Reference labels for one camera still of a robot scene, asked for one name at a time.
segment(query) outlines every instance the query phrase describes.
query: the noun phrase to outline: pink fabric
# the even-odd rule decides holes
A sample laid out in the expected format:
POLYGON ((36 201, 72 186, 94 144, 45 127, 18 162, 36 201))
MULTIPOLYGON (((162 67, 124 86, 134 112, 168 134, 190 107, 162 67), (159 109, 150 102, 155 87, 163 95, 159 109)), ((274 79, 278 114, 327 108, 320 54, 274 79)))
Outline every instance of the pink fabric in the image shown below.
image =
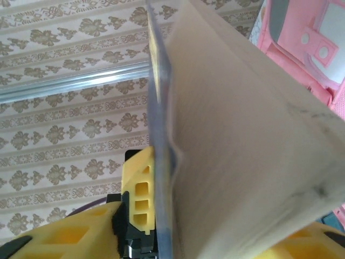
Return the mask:
POLYGON ((336 208, 333 210, 333 213, 338 218, 340 223, 343 225, 343 228, 345 229, 345 204, 340 206, 339 208, 336 208))
POLYGON ((311 57, 314 57, 327 67, 338 51, 332 41, 318 33, 329 2, 341 0, 290 0, 276 44, 268 28, 271 9, 271 0, 268 0, 258 48, 345 120, 345 83, 339 85, 329 80, 311 62, 311 57), (307 43, 305 40, 302 42, 305 33, 308 34, 307 43), (326 57, 319 56, 322 47, 328 49, 326 57))

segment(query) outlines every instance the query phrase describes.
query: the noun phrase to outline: patterned wallpaper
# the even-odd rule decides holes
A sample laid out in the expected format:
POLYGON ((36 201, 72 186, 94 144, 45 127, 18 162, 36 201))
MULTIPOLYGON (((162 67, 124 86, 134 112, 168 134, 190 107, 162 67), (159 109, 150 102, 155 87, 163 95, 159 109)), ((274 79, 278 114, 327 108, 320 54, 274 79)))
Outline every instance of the patterned wallpaper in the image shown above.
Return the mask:
MULTIPOLYGON (((201 1, 245 36, 249 36, 261 2, 201 1)), ((178 1, 152 2, 166 37, 171 33, 178 1)), ((1 3, 0 87, 148 59, 147 12, 143 0, 2 0, 1 3)))
POLYGON ((148 144, 147 79, 2 104, 0 241, 120 191, 148 144))
MULTIPOLYGON (((201 0, 248 37, 260 0, 201 0)), ((164 37, 176 1, 152 0, 164 37)), ((1 0, 0 87, 148 59, 143 0, 1 0)), ((147 79, 0 104, 0 243, 121 187, 148 144, 147 79)))

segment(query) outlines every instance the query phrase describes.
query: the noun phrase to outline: transparent sheet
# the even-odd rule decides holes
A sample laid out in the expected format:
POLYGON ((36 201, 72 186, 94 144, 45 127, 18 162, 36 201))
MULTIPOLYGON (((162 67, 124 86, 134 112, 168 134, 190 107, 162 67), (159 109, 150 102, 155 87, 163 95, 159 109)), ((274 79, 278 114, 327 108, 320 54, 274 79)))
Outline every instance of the transparent sheet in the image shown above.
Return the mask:
POLYGON ((150 76, 148 121, 150 144, 155 148, 155 210, 158 254, 160 259, 173 259, 173 208, 171 175, 174 151, 169 141, 168 107, 172 69, 153 9, 148 5, 150 76))

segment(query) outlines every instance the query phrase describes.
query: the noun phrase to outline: pink strap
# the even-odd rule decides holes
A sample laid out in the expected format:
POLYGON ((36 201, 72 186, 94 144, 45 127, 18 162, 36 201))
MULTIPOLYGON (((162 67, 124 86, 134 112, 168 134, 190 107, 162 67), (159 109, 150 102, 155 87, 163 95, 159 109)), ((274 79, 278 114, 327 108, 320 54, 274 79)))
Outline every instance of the pink strap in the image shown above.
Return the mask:
POLYGON ((316 58, 325 67, 332 62, 339 49, 329 39, 309 27, 305 27, 301 42, 303 50, 316 58))
POLYGON ((345 204, 333 210, 335 216, 345 228, 345 204))

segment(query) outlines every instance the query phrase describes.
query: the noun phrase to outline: damask pattern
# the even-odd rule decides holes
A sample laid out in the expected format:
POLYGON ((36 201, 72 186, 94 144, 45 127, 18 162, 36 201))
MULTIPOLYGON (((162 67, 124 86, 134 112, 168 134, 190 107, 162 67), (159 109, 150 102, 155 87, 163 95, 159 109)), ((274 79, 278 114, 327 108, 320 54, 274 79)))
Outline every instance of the damask pattern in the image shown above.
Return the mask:
MULTIPOLYGON (((245 37, 261 4, 201 1, 245 37)), ((153 2, 167 38, 178 1, 153 2)), ((1 1, 0 88, 148 59, 141 0, 23 3, 1 1)), ((0 104, 0 243, 120 192, 125 151, 149 143, 147 82, 140 78, 0 104)))
POLYGON ((148 145, 147 84, 1 105, 0 241, 120 191, 125 151, 148 145))

